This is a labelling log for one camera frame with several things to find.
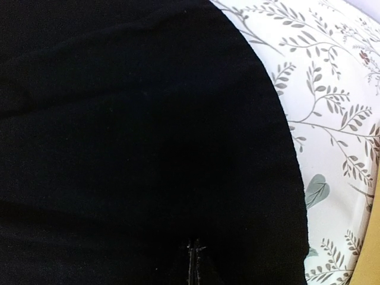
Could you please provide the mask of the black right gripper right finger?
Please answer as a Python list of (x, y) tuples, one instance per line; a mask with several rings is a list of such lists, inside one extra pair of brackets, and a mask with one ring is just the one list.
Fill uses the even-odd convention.
[(195, 242), (195, 283), (196, 285), (201, 284), (201, 252), (205, 249), (205, 246), (201, 245), (199, 239)]

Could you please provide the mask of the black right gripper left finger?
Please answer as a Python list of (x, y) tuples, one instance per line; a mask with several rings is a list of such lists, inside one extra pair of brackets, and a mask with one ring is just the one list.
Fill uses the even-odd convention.
[(188, 244), (188, 285), (194, 284), (194, 241), (190, 240)]

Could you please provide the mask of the black t-shirt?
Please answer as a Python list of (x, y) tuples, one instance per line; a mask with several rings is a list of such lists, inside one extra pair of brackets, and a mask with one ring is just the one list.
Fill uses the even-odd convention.
[(210, 1), (1, 2), (1, 283), (305, 284), (275, 88)]

